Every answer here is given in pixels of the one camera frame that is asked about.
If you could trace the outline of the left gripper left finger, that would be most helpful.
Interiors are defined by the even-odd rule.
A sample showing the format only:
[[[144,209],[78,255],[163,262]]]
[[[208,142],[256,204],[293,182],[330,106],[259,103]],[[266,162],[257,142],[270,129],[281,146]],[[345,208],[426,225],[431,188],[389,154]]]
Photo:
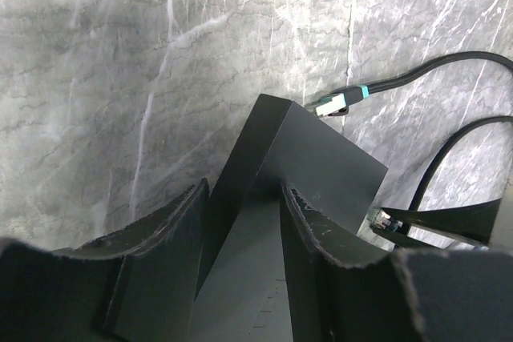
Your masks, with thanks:
[[[4,341],[185,341],[209,188],[82,247],[1,240]]]

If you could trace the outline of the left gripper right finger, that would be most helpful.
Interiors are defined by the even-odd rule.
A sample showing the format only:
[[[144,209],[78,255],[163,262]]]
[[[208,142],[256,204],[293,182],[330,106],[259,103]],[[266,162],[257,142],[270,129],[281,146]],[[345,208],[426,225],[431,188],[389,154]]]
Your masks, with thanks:
[[[387,252],[283,186],[281,240],[295,341],[509,341],[509,251]]]

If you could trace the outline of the black network switch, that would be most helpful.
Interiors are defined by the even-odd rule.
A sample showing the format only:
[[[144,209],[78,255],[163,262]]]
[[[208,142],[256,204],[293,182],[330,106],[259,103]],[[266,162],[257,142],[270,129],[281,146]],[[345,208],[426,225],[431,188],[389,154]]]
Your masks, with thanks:
[[[190,340],[321,340],[287,202],[356,235],[386,172],[299,104],[260,95],[208,200]]]

